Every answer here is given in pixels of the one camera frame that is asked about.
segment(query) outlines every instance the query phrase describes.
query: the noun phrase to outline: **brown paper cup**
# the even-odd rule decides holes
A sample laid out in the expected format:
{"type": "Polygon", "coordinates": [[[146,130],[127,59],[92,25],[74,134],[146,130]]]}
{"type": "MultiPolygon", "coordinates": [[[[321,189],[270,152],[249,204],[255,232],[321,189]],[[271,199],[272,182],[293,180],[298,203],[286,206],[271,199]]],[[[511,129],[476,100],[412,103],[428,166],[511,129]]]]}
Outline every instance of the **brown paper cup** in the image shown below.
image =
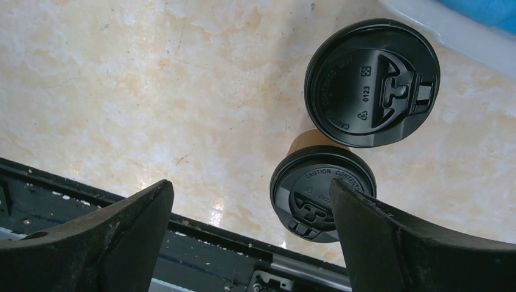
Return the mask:
{"type": "Polygon", "coordinates": [[[312,123],[308,114],[306,117],[303,117],[299,132],[301,133],[297,136],[294,142],[292,142],[292,145],[290,145],[287,155],[303,148],[322,145],[335,146],[349,151],[349,148],[346,146],[336,143],[322,134],[322,132],[320,132],[312,123]]]}

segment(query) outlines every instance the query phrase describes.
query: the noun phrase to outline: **beige marble surface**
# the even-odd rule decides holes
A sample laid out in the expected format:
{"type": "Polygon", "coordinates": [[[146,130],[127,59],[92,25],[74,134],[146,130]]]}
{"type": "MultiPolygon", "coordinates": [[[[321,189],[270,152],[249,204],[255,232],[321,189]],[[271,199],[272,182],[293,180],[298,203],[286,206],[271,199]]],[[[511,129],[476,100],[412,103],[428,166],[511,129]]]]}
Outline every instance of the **beige marble surface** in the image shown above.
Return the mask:
{"type": "MultiPolygon", "coordinates": [[[[167,178],[173,211],[344,264],[337,244],[285,230],[269,179],[303,115],[304,72],[332,33],[391,17],[376,1],[0,4],[0,156],[128,196],[167,178]]],[[[516,243],[516,82],[436,47],[442,83],[423,126],[354,150],[378,198],[516,243]]]]}

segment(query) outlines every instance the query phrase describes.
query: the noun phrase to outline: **cup lid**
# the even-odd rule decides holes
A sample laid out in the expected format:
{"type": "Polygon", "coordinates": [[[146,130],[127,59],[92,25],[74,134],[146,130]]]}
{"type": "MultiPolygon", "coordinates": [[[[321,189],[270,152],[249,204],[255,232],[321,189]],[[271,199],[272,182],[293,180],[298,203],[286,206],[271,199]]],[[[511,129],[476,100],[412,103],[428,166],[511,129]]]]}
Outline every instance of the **cup lid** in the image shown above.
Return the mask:
{"type": "Polygon", "coordinates": [[[426,120],[441,73],[435,51],[416,30],[391,19],[353,24],[312,57],[305,103],[314,124],[350,147],[400,141],[426,120]]]}
{"type": "Polygon", "coordinates": [[[312,146],[288,155],[276,168],[270,192],[274,211],[292,233],[313,242],[336,242],[330,183],[340,179],[376,198],[371,169],[335,146],[312,146]]]}

